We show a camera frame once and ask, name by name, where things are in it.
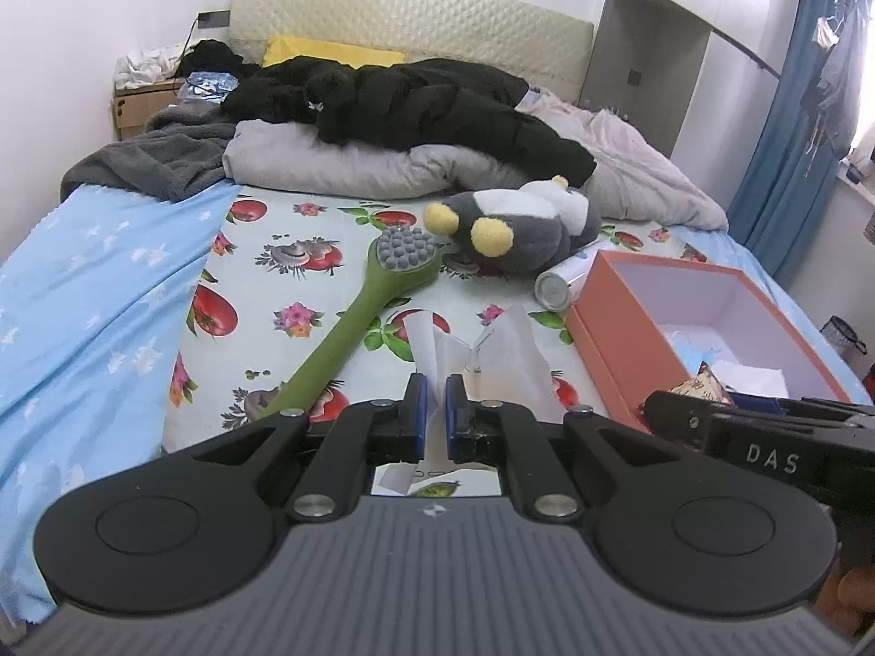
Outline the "dark red snack packet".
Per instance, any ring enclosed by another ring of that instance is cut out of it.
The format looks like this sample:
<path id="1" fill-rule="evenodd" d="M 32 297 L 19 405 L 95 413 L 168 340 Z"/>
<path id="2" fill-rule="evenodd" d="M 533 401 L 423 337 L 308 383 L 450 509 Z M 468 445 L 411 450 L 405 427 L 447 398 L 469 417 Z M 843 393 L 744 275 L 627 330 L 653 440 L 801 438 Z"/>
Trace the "dark red snack packet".
<path id="1" fill-rule="evenodd" d="M 702 361 L 698 366 L 697 373 L 691 378 L 684 380 L 682 384 L 674 386 L 670 392 L 682 397 L 691 397 L 709 403 L 719 403 L 720 405 L 733 406 L 734 400 L 730 393 L 724 388 L 724 385 L 719 382 L 719 379 L 713 374 L 712 369 L 706 361 Z"/>

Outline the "white tissue paper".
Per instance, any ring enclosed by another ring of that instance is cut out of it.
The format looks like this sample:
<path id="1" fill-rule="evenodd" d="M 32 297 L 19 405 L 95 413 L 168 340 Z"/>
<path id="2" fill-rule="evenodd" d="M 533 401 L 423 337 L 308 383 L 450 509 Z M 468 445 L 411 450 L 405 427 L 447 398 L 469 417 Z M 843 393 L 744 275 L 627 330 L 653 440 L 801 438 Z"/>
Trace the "white tissue paper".
<path id="1" fill-rule="evenodd" d="M 787 399 L 788 385 L 780 369 L 746 366 L 730 360 L 718 360 L 712 372 L 729 391 L 740 394 L 761 395 L 772 399 Z"/>

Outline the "clear plastic pouch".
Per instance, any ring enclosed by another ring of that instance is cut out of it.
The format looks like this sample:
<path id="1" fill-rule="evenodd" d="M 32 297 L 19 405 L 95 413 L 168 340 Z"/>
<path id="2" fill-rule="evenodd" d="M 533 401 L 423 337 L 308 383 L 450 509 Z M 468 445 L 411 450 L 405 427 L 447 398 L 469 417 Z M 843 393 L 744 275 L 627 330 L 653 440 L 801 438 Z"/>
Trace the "clear plastic pouch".
<path id="1" fill-rule="evenodd" d="M 448 458 L 444 391 L 458 374 L 473 400 L 507 400 L 528 407 L 546 424 L 559 424 L 565 407 L 556 398 L 549 363 L 537 348 L 523 308 L 507 308 L 473 344 L 442 332 L 431 315 L 418 311 L 405 320 L 415 370 L 427 380 L 424 459 L 389 464 L 375 472 L 372 491 L 390 497 L 492 496 L 500 491 L 496 470 L 482 462 L 454 464 Z"/>

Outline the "blue surgical face mask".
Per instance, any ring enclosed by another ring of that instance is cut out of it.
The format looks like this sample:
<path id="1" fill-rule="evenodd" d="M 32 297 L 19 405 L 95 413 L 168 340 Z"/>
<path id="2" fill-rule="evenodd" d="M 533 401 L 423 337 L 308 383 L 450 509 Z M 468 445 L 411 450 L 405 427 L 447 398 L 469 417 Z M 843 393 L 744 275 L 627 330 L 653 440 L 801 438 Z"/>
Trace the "blue surgical face mask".
<path id="1" fill-rule="evenodd" d="M 737 360 L 725 339 L 710 327 L 666 326 L 663 336 L 689 374 L 696 374 L 702 361 L 713 366 L 718 360 Z"/>

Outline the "orange cardboard box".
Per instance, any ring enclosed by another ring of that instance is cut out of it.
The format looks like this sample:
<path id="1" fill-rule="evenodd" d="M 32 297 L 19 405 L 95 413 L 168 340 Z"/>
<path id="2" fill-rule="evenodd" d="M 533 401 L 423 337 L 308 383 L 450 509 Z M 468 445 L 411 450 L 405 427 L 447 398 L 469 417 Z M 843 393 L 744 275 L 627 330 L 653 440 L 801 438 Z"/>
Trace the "orange cardboard box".
<path id="1" fill-rule="evenodd" d="M 691 378 L 669 336 L 743 366 L 780 370 L 790 397 L 850 395 L 746 274 L 712 263 L 602 250 L 565 315 L 608 418 L 642 430 L 639 407 Z"/>

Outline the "white aluminium can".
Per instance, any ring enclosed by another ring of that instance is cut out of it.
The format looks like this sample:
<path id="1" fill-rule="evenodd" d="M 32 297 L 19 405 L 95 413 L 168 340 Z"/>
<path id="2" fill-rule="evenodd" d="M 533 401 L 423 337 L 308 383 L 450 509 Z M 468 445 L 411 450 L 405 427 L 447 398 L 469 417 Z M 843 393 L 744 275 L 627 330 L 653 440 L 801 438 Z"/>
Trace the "white aluminium can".
<path id="1" fill-rule="evenodd" d="M 608 240 L 589 244 L 577 250 L 564 261 L 543 271 L 534 283 L 534 298 L 547 311 L 560 313 L 573 305 L 580 296 L 594 258 L 602 250 L 613 250 Z"/>

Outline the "green massage hammer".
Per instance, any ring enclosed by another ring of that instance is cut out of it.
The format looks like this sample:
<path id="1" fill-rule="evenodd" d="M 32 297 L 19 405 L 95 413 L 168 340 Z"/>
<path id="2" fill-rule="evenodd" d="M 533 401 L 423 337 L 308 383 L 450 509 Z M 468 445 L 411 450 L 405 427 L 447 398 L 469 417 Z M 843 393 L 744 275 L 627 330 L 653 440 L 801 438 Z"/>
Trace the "green massage hammer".
<path id="1" fill-rule="evenodd" d="M 439 267 L 438 242 L 430 232 L 397 225 L 381 232 L 369 244 L 362 288 L 356 298 L 298 370 L 277 389 L 260 418 L 312 409 L 386 305 L 433 283 Z"/>

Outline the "fruit print tablecloth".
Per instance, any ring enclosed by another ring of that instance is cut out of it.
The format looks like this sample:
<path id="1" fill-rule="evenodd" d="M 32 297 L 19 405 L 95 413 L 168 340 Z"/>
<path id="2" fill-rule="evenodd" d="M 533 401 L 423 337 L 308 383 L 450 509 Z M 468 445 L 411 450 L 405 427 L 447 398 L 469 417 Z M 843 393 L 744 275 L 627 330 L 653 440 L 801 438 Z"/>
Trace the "fruit print tablecloth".
<path id="1" fill-rule="evenodd" d="M 245 186 L 215 238 L 185 320 L 167 405 L 168 452 L 249 424 L 325 338 L 359 293 L 366 249 L 387 225 L 417 225 L 424 204 L 368 202 Z M 564 406 L 600 403 L 564 318 L 541 308 L 534 282 L 484 270 L 448 247 L 439 276 L 389 302 L 328 384 L 314 419 L 393 394 L 414 369 L 405 321 L 471 344 L 505 309 L 527 314 Z"/>

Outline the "grey penguin plush toy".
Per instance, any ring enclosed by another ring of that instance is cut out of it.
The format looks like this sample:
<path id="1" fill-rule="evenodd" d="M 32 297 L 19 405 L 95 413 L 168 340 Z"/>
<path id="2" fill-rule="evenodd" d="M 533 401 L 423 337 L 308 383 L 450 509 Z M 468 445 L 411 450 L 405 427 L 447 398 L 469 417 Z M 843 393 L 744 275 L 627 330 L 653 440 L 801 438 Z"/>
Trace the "grey penguin plush toy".
<path id="1" fill-rule="evenodd" d="M 553 176 L 516 190 L 457 192 L 429 203 L 423 222 L 481 268 L 537 274 L 592 243 L 602 216 L 584 192 L 564 176 Z"/>

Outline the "grey duvet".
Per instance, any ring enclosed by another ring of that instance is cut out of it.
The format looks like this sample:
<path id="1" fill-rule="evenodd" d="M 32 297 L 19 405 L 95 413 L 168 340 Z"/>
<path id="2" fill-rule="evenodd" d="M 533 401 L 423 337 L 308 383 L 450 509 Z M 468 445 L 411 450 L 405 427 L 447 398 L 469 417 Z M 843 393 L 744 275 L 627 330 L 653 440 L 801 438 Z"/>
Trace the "grey duvet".
<path id="1" fill-rule="evenodd" d="M 607 218 L 704 231 L 728 228 L 718 202 L 611 111 L 581 110 L 546 89 L 529 90 L 517 108 L 593 154 L 596 169 L 583 191 Z M 359 200 L 409 200 L 451 188 L 519 188 L 533 179 L 469 148 L 334 145 L 317 138 L 313 126 L 262 120 L 236 126 L 223 166 L 225 176 L 240 185 Z"/>

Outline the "blue curtain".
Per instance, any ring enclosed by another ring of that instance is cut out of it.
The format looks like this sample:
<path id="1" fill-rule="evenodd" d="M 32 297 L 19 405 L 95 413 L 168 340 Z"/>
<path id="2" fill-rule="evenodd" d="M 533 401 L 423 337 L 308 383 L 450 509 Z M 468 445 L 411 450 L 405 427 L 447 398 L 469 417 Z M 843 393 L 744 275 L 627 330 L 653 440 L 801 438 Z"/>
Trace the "blue curtain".
<path id="1" fill-rule="evenodd" d="M 743 181 L 730 204 L 730 236 L 786 286 L 810 249 L 837 185 L 838 159 L 813 140 L 814 117 L 804 93 L 826 52 L 813 42 L 817 19 L 835 0 L 800 0 L 785 67 Z"/>

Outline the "hanging clothes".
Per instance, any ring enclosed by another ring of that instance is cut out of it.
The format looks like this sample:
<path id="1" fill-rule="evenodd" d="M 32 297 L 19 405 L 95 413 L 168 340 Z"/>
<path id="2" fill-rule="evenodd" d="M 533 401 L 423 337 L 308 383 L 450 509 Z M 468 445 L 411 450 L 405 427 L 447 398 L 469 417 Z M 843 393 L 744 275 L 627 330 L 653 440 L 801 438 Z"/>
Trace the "hanging clothes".
<path id="1" fill-rule="evenodd" d="M 813 123 L 813 147 L 827 144 L 837 159 L 851 151 L 856 135 L 870 8 L 871 0 L 837 0 L 835 14 L 814 25 L 823 56 L 802 108 Z"/>

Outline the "light blue bedsheet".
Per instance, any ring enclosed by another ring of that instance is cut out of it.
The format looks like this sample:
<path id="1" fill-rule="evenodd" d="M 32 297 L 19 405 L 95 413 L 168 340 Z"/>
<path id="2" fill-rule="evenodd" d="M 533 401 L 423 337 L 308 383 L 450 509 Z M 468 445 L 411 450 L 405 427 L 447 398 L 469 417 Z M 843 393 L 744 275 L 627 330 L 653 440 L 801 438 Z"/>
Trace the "light blue bedsheet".
<path id="1" fill-rule="evenodd" d="M 184 320 L 237 188 L 85 185 L 2 267 L 2 615 L 54 603 L 33 536 L 58 497 L 157 456 Z"/>

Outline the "black jacket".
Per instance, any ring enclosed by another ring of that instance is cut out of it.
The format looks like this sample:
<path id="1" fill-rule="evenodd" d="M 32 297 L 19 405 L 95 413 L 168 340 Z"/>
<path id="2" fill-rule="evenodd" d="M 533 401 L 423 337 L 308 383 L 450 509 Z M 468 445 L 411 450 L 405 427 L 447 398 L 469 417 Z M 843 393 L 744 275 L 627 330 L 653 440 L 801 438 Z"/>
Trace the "black jacket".
<path id="1" fill-rule="evenodd" d="M 555 175 L 583 186 L 596 169 L 589 150 L 517 110 L 527 80 L 476 62 L 430 58 L 390 67 L 314 56 L 248 64 L 218 40 L 181 58 L 178 73 L 227 73 L 239 80 L 221 108 L 234 121 L 306 123 L 328 144 L 357 140 L 394 151 L 460 145 L 516 167 L 533 179 Z"/>

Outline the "dark grey blanket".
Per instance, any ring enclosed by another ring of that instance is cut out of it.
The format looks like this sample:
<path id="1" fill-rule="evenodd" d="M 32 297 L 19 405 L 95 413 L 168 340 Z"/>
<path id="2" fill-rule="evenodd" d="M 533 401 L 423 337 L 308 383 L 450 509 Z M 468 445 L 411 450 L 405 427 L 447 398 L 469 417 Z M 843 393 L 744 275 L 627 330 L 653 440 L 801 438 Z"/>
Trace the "dark grey blanket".
<path id="1" fill-rule="evenodd" d="M 218 104 L 169 105 L 147 121 L 144 132 L 75 163 L 62 178 L 59 198 L 65 202 L 80 186 L 98 185 L 181 202 L 223 181 L 223 156 L 234 133 L 236 123 Z"/>

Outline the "blue plastic packet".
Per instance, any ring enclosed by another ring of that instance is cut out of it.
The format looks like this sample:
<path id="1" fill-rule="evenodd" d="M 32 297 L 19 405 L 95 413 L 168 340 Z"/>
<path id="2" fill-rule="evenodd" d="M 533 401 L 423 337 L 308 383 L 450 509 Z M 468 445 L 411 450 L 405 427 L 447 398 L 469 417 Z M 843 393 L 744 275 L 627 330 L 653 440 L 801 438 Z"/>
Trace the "blue plastic packet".
<path id="1" fill-rule="evenodd" d="M 229 93 L 239 86 L 239 79 L 230 73 L 193 71 L 185 77 L 178 90 L 180 101 L 203 101 L 221 104 Z"/>

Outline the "cream padded headboard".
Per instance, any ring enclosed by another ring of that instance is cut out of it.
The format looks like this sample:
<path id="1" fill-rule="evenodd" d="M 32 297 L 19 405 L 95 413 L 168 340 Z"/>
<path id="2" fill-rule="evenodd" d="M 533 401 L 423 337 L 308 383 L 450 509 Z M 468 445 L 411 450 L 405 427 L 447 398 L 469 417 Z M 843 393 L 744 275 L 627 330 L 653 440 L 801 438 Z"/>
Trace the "cream padded headboard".
<path id="1" fill-rule="evenodd" d="M 231 49 L 263 59 L 273 36 L 482 62 L 567 102 L 583 90 L 589 21 L 517 0 L 230 0 Z"/>

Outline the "yellow pillow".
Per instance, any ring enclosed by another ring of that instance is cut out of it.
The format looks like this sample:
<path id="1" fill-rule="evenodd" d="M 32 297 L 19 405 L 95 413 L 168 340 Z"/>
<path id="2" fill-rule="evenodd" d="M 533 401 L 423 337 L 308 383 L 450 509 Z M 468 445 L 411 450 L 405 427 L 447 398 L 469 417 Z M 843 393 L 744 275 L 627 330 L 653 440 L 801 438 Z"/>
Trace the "yellow pillow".
<path id="1" fill-rule="evenodd" d="M 297 56 L 335 61 L 353 68 L 365 67 L 365 65 L 390 67 L 406 62 L 404 52 L 397 50 L 369 49 L 354 44 L 306 39 L 306 37 L 273 36 L 267 43 L 261 65 L 270 67 Z"/>

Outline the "wooden nightstand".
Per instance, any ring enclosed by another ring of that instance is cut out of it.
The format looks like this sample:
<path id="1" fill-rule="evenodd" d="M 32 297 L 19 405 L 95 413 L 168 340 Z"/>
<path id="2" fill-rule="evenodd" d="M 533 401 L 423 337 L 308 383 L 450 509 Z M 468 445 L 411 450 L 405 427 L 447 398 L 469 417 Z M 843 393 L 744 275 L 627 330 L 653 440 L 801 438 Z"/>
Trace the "wooden nightstand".
<path id="1" fill-rule="evenodd" d="M 113 93 L 113 123 L 116 138 L 139 135 L 147 121 L 163 108 L 177 102 L 181 79 L 169 79 L 136 89 L 116 89 Z"/>

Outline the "white crumpled cloth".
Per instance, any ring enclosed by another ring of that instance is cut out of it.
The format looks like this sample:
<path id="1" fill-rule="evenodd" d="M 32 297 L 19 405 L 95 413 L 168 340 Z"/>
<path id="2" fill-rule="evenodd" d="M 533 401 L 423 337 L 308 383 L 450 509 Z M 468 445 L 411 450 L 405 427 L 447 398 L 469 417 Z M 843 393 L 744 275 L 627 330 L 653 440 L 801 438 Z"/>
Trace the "white crumpled cloth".
<path id="1" fill-rule="evenodd" d="M 116 61 L 113 85 L 116 90 L 135 90 L 170 79 L 183 56 L 183 46 L 131 50 Z"/>

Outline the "grey wall cabinet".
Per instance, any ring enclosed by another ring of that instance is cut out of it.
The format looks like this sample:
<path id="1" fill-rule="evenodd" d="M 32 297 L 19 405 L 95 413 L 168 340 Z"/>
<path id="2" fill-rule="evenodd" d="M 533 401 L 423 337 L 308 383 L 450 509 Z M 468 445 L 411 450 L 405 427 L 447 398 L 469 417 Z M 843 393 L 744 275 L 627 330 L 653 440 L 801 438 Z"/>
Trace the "grey wall cabinet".
<path id="1" fill-rule="evenodd" d="M 581 102 L 610 108 L 675 151 L 706 55 L 779 77 L 769 18 L 779 0 L 605 0 Z"/>

